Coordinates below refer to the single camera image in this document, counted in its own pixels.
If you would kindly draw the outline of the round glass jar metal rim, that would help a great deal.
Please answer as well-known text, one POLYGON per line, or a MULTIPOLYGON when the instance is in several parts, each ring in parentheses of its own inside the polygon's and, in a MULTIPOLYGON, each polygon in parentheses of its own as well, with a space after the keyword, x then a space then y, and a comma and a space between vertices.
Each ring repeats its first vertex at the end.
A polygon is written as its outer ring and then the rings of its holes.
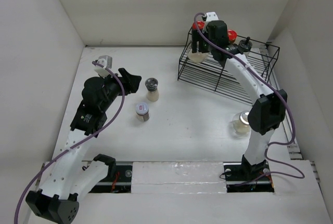
POLYGON ((202 52, 198 52, 198 51, 193 52, 193 50, 190 49, 188 51, 187 57, 193 63, 202 63, 209 57, 209 53, 208 52, 202 53, 202 52))

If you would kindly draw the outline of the orange label jar red lid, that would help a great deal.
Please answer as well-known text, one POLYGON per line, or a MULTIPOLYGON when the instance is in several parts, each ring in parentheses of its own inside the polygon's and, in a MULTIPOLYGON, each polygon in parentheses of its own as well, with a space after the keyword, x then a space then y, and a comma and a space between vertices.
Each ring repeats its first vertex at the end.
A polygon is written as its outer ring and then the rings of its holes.
POLYGON ((228 34, 229 43, 233 44, 236 41, 236 39, 237 39, 237 33, 236 33, 236 31, 228 29, 227 30, 227 34, 228 34))

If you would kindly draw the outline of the black knob cap salt bottle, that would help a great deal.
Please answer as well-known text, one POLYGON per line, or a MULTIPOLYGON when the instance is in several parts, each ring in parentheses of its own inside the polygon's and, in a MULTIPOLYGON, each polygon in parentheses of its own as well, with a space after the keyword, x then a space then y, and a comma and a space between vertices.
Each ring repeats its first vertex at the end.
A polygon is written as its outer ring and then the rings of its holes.
POLYGON ((244 54, 246 57, 249 55, 249 52, 252 48, 251 38, 248 36, 246 39, 242 39, 238 43, 238 50, 241 54, 244 54))

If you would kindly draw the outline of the dark sauce jar red lid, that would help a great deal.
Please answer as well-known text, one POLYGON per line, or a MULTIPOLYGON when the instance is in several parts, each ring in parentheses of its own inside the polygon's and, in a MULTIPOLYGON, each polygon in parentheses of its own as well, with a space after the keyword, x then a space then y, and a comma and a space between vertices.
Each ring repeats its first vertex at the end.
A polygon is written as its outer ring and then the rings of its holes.
POLYGON ((204 21, 196 21, 192 24, 192 29, 193 30, 200 30, 202 31, 204 28, 205 22, 204 21))

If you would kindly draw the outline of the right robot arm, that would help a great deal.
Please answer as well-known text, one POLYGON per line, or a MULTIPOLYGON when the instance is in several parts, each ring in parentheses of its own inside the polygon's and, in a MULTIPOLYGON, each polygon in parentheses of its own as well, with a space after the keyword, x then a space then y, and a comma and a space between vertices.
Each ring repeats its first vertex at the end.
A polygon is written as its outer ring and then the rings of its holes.
POLYGON ((276 90, 254 70, 246 56, 252 48, 250 38, 232 43, 227 25, 222 20, 194 21, 191 48, 193 54, 210 53, 250 96, 250 139, 241 165, 231 174, 239 180, 253 180, 262 174, 268 160, 266 154, 271 137, 288 112, 287 93, 282 89, 276 90))

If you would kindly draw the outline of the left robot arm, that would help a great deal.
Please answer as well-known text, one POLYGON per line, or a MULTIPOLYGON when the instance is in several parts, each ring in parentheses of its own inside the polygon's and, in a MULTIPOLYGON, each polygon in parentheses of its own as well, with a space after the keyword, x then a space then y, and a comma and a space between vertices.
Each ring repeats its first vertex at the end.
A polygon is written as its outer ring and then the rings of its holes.
POLYGON ((101 180, 116 175, 116 160, 98 154, 83 170, 82 160, 98 134, 112 121, 106 112, 117 97, 125 98, 138 91, 142 80, 120 68, 113 74, 101 67, 98 76, 87 79, 82 90, 82 101, 70 124, 68 139, 62 152, 49 162, 53 168, 36 191, 29 191, 25 201, 38 217, 54 223, 72 223, 80 202, 101 180))

